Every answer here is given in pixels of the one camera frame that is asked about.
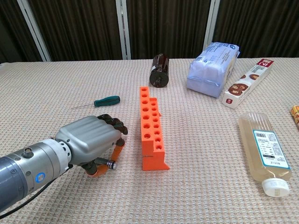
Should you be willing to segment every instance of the orange plastic block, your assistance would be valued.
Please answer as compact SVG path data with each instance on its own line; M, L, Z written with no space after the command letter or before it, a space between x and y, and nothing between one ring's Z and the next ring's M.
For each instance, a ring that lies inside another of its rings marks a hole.
M140 116L142 141L142 169L169 169L164 162L165 150L158 103L149 97L149 88L140 87Z

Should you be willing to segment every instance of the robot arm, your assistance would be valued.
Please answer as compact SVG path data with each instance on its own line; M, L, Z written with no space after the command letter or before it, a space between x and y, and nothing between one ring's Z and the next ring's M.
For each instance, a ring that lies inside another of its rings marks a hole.
M128 130L117 118L88 116L61 127L55 139L0 158L0 212L59 177L70 164L83 167L90 176L98 176L103 163L115 168L114 161L99 157L113 145L120 152L122 133Z

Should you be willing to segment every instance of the yellow liquid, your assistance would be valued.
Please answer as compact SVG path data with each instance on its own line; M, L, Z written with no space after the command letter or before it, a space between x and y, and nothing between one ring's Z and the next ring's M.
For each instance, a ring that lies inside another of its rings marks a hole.
M265 166L261 159L253 130L273 131L268 117L262 113L245 113L239 118L239 127L253 179L260 182L269 178L289 180L292 175L290 169Z

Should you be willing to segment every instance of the beige tablecloth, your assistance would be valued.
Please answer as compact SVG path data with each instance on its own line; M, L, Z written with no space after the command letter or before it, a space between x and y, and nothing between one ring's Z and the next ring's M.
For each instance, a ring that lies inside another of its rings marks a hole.
M259 60L238 59L225 89ZM139 113L139 86L149 85L151 60L1 66L0 156L55 136L87 115L118 117L129 134L116 171L90 178L74 167L0 222L298 223L299 130L289 110L299 104L299 58L273 60L270 74L235 110L221 103L223 93L216 99L186 88L192 59L170 60L167 87L149 87L162 113L170 166L153 172L141 169ZM111 95L121 103L70 109ZM237 124L244 112L269 116L293 170L287 197L266 196L250 176Z

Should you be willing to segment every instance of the white bottle cap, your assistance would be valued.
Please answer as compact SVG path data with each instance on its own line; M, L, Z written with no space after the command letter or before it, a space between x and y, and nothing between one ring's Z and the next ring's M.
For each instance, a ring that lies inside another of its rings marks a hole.
M283 197L290 193L287 182L279 178L270 178L262 182L266 195L271 197Z

